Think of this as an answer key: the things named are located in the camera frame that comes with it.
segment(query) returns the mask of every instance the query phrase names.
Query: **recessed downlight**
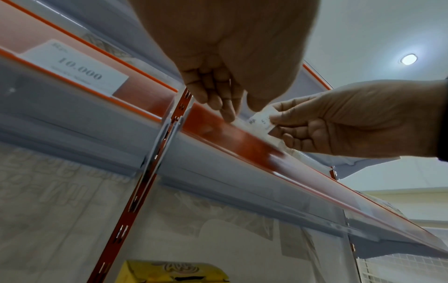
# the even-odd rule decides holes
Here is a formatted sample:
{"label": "recessed downlight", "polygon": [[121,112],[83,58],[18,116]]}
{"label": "recessed downlight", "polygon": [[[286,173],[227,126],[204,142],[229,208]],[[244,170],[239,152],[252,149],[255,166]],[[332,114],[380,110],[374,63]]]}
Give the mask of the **recessed downlight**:
{"label": "recessed downlight", "polygon": [[411,65],[411,64],[414,64],[417,61],[417,59],[418,59],[417,55],[414,53],[411,53],[411,54],[403,56],[400,59],[400,62],[405,65]]}

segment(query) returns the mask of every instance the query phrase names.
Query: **price label held in fingers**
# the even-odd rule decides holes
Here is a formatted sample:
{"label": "price label held in fingers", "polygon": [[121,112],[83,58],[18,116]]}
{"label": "price label held in fingers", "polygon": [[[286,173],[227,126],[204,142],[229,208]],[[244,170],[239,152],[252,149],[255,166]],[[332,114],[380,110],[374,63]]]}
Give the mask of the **price label held in fingers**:
{"label": "price label held in fingers", "polygon": [[128,79],[125,74],[57,40],[36,46],[19,57],[108,97]]}

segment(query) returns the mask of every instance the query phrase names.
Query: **price tag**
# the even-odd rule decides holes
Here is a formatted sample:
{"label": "price tag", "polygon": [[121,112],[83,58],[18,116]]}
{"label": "price tag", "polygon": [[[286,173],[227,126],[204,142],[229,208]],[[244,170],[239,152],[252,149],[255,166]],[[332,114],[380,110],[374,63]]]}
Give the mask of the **price tag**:
{"label": "price tag", "polygon": [[261,112],[255,113],[255,115],[250,117],[247,122],[260,133],[268,134],[273,128],[275,128],[275,125],[271,123],[271,120],[269,120],[269,115],[276,112],[278,111],[269,105]]}
{"label": "price tag", "polygon": [[108,97],[128,79],[125,74],[54,39],[18,57]]}

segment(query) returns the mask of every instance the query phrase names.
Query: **human hand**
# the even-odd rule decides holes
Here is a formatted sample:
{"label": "human hand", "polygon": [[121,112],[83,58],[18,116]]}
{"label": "human hand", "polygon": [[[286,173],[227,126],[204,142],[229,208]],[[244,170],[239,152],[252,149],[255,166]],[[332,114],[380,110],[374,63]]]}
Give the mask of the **human hand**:
{"label": "human hand", "polygon": [[273,104],[270,135],[303,152],[435,157],[447,82],[373,81]]}
{"label": "human hand", "polygon": [[130,0],[199,103],[231,122],[282,95],[301,65],[319,0]]}

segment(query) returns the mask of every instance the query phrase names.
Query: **wire grid rack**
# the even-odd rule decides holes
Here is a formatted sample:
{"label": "wire grid rack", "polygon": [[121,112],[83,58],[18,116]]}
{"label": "wire grid rack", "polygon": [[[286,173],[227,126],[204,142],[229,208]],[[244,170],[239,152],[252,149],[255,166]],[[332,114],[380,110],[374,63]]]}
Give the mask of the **wire grid rack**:
{"label": "wire grid rack", "polygon": [[[426,228],[448,243],[448,229]],[[393,254],[357,259],[362,283],[446,283],[448,259]]]}

